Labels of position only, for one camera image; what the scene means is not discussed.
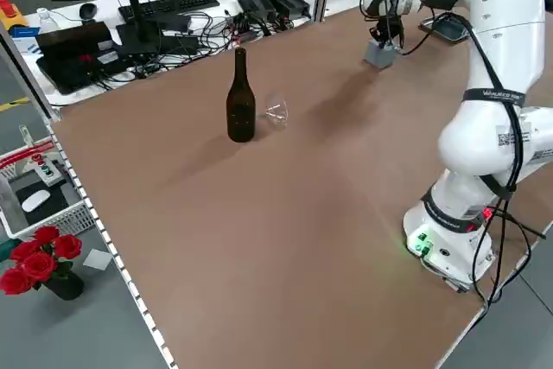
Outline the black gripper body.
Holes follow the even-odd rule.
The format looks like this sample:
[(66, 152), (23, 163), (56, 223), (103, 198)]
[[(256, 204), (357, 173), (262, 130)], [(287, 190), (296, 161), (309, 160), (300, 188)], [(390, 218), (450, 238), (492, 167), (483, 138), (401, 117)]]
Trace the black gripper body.
[(398, 38), (400, 41), (404, 39), (404, 26), (401, 16), (381, 16), (375, 27), (379, 27), (385, 32), (385, 41)]

